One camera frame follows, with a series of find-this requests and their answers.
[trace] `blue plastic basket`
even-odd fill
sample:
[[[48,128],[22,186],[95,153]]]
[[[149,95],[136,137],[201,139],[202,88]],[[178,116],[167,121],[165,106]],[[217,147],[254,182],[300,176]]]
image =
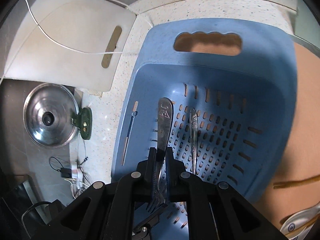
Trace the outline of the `blue plastic basket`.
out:
[[[183,33],[236,33],[237,56],[177,52]],[[235,19],[193,19],[152,28],[143,43],[124,101],[112,178],[136,169],[156,147],[157,102],[174,102],[169,146],[191,169],[189,108],[198,112],[197,174],[226,181],[254,202],[273,176],[291,130],[297,92],[293,42],[282,30]],[[155,239],[188,238],[182,203],[170,204],[154,229]],[[142,206],[135,222],[148,214]]]

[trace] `screw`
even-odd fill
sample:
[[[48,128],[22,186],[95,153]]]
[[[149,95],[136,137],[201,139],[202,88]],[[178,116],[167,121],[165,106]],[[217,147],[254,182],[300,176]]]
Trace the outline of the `screw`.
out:
[[[102,188],[103,187],[103,183],[101,181],[96,181],[94,184],[93,184],[93,187],[95,189],[99,189],[99,188]]]
[[[294,223],[291,223],[291,224],[288,226],[288,231],[291,232],[291,231],[293,231],[295,228],[296,228],[295,224],[294,224]]]
[[[133,173],[131,173],[131,177],[137,179],[141,176],[141,173],[138,171],[134,171]]]
[[[184,172],[182,172],[182,173],[180,174],[180,176],[181,176],[182,178],[184,178],[184,179],[187,179],[187,178],[189,178],[189,177],[190,177],[190,173],[189,173],[189,172],[184,171]]]
[[[229,184],[224,181],[219,183],[219,188],[221,189],[227,189],[228,187],[229,187]]]

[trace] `cutting board handle hole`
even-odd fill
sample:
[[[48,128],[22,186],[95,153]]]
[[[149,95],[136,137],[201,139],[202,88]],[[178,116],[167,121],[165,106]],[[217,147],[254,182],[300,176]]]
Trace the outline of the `cutting board handle hole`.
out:
[[[242,50],[242,39],[235,33],[181,33],[177,36],[173,48],[181,52],[236,56]]]
[[[113,33],[111,35],[110,41],[108,43],[108,46],[106,48],[106,52],[114,52],[115,51],[121,33],[122,33],[122,28],[120,26],[116,26],[116,28],[114,29],[114,31],[113,31]],[[102,62],[101,62],[101,66],[103,68],[108,68],[109,67],[112,55],[113,54],[105,54],[105,55],[103,55]]]

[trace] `pot lid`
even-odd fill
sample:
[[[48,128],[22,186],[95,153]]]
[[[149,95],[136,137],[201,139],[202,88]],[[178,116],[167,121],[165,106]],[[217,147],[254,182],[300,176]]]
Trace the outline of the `pot lid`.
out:
[[[43,83],[27,96],[23,121],[31,139],[45,148],[66,145],[77,132],[72,113],[79,113],[73,94],[64,86]]]

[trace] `speckled countertop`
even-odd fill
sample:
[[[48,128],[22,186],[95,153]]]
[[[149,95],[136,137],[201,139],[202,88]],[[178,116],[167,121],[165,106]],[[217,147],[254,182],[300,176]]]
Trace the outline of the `speckled countertop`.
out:
[[[122,54],[109,92],[87,91],[82,97],[82,106],[89,106],[93,113],[92,138],[86,141],[89,160],[84,165],[92,181],[111,181],[114,143],[124,98],[138,52],[150,29],[145,19],[158,25],[192,18],[236,18],[273,25],[293,34],[296,4],[297,0],[139,0],[134,3],[132,8],[140,14],[129,33],[124,51],[137,53]],[[79,156],[84,156],[82,144],[72,142],[71,160],[77,158],[78,151]]]

